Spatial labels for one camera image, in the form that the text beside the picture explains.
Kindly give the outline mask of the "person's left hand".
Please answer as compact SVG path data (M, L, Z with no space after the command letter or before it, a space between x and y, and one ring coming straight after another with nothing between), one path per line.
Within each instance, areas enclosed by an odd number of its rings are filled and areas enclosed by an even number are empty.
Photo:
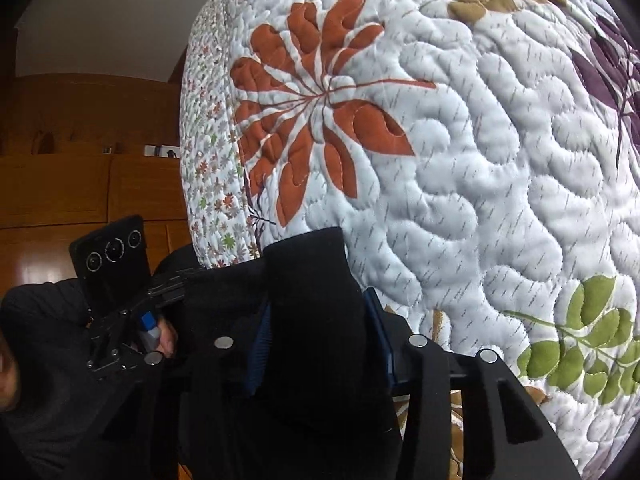
M165 358L171 359L175 354L178 340L174 326L160 316L157 319L157 328L160 334L157 337L157 345L154 350L160 352Z

